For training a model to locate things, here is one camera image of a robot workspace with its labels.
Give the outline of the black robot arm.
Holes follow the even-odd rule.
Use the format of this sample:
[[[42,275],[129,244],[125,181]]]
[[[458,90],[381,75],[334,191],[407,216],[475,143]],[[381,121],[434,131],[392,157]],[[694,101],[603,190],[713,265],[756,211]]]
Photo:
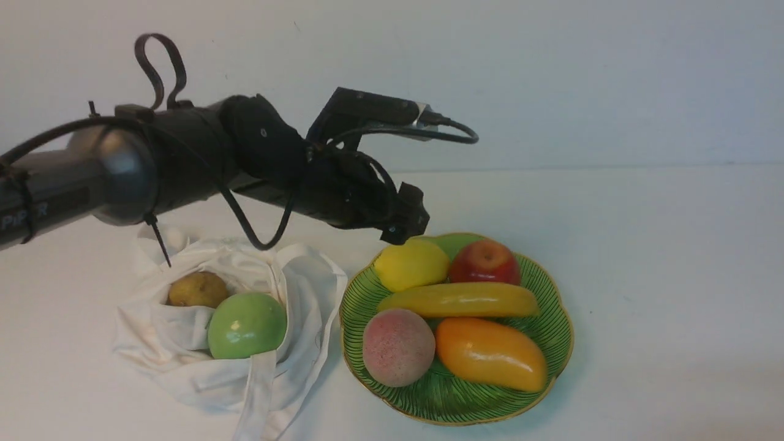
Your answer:
[[[93,216],[115,226],[223,195],[253,245],[269,249],[292,213],[402,244],[429,223],[420,188],[375,159],[306,140],[260,96],[208,108],[65,126],[67,147],[2,156],[2,248]]]

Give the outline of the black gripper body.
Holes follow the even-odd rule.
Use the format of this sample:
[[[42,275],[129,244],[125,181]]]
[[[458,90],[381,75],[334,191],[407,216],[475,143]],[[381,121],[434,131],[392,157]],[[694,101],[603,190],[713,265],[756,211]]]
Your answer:
[[[383,242],[401,245],[423,235],[429,223],[423,191],[397,185],[375,159],[359,151],[310,147],[301,170],[278,162],[286,178],[251,174],[233,182],[238,195],[298,213],[341,230],[377,229]]]

